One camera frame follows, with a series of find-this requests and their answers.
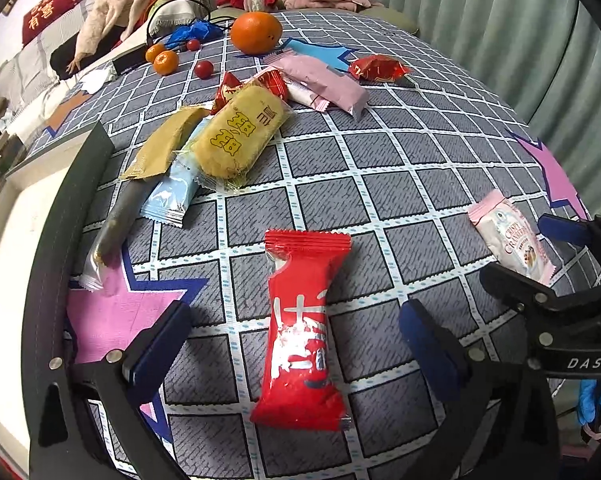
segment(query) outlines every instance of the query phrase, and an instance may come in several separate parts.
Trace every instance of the person holding phone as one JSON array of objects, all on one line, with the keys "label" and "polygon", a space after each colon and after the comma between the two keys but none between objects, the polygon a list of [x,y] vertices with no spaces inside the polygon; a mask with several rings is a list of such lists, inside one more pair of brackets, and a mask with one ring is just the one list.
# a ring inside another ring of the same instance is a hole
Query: person holding phone
[{"label": "person holding phone", "polygon": [[58,47],[50,65],[61,80],[107,54],[126,40],[152,0],[95,0],[79,33]]}]

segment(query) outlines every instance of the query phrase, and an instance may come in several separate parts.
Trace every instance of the orange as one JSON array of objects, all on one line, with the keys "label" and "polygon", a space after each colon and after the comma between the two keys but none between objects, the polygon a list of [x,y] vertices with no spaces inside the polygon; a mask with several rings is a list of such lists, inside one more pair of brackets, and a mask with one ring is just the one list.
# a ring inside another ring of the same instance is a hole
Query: orange
[{"label": "orange", "polygon": [[145,53],[145,60],[147,60],[148,63],[153,63],[154,59],[156,59],[156,56],[164,51],[165,45],[163,43],[156,43],[147,49]]},{"label": "orange", "polygon": [[231,27],[231,42],[247,56],[272,51],[282,36],[282,25],[267,12],[245,12]]},{"label": "orange", "polygon": [[178,54],[173,50],[165,50],[154,59],[154,70],[160,75],[173,74],[178,68]]}]

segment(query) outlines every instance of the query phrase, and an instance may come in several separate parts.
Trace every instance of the red pillow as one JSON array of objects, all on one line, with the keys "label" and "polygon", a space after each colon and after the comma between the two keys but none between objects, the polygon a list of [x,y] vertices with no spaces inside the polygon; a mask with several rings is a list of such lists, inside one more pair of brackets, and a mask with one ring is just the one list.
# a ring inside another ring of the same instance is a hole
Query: red pillow
[{"label": "red pillow", "polygon": [[38,36],[54,20],[73,9],[80,0],[42,0],[23,18],[23,46]]}]

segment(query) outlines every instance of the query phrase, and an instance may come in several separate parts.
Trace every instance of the black pants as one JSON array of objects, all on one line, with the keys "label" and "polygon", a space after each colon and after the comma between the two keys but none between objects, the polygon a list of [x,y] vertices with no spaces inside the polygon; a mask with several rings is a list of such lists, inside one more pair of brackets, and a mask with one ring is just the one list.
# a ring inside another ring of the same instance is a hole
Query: black pants
[{"label": "black pants", "polygon": [[[119,27],[118,25],[114,25],[112,30],[98,43],[98,48],[96,52],[91,56],[84,57],[80,61],[81,70],[93,63],[101,59],[105,54],[107,54],[111,49],[114,48],[114,45],[118,43],[120,40],[120,35],[125,30],[125,27]],[[52,55],[50,56],[50,65],[54,69],[54,72],[58,74],[58,77],[61,80],[69,79],[71,75],[67,73],[67,65],[71,63],[74,59],[74,55],[76,54],[76,38],[78,34],[75,34],[71,38],[69,38],[65,43],[63,43],[60,47],[58,47]]]}]

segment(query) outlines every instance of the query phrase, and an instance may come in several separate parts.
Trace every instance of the red wrapper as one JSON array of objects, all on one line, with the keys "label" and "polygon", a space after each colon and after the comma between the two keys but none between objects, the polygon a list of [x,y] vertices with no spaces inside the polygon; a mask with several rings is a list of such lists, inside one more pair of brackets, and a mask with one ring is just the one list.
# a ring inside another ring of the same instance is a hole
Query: red wrapper
[{"label": "red wrapper", "polygon": [[273,67],[261,70],[244,84],[231,72],[225,72],[222,83],[218,87],[218,90],[216,90],[216,97],[214,98],[214,104],[212,105],[212,111],[210,112],[211,115],[215,115],[221,111],[222,108],[234,98],[236,92],[243,88],[243,86],[249,85],[252,81],[258,81],[272,94],[278,96],[283,101],[287,101],[287,84],[283,81],[282,74]]},{"label": "red wrapper", "polygon": [[341,431],[349,416],[329,379],[325,296],[351,237],[273,230],[264,243],[277,270],[269,278],[272,320],[263,393],[250,420],[292,430]]},{"label": "red wrapper", "polygon": [[378,81],[381,83],[394,82],[411,71],[398,60],[383,54],[375,54],[354,61],[349,66],[349,73],[356,79]]}]

